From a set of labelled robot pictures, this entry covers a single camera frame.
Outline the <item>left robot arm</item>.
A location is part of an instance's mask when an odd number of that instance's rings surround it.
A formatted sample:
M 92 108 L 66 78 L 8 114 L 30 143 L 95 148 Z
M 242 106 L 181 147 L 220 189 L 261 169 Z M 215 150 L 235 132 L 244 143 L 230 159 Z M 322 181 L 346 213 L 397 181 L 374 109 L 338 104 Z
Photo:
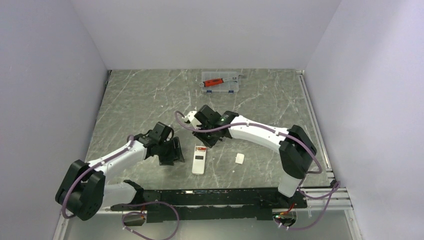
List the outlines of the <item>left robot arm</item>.
M 65 219 L 86 221 L 100 209 L 121 205 L 139 209 L 145 202 L 144 188 L 132 180 L 109 184 L 119 173 L 140 161 L 157 156 L 161 166 L 185 162 L 181 142 L 172 127 L 157 122 L 147 133 L 129 135 L 117 150 L 95 160 L 74 161 L 55 195 Z

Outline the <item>white remote control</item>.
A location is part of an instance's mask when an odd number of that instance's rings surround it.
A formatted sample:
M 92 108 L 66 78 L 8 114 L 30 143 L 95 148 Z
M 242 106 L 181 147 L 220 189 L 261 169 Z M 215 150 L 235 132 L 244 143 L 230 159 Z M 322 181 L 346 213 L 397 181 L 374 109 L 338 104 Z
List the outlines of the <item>white remote control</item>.
M 191 172 L 194 175 L 203 175 L 206 166 L 206 151 L 197 151 L 197 148 L 206 148 L 205 146 L 196 145 L 194 147 L 193 162 Z

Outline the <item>white battery cover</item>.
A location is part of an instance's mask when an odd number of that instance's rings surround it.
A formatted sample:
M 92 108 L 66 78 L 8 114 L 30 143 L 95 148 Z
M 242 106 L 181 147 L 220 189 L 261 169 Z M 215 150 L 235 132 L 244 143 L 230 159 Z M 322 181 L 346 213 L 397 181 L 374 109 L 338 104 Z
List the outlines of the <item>white battery cover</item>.
M 235 163 L 242 165 L 244 163 L 245 155 L 242 153 L 237 153 L 235 157 Z

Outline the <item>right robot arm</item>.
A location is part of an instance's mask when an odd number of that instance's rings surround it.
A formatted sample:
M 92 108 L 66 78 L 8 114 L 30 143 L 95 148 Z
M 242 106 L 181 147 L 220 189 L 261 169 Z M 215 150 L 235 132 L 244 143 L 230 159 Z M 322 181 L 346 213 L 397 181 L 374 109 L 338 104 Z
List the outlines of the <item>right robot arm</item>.
M 248 141 L 278 153 L 283 174 L 275 200 L 282 208 L 295 201 L 295 192 L 317 154 L 317 148 L 304 129 L 295 124 L 290 128 L 269 126 L 233 111 L 220 114 L 208 105 L 190 111 L 185 122 L 196 129 L 193 135 L 209 148 L 229 138 Z

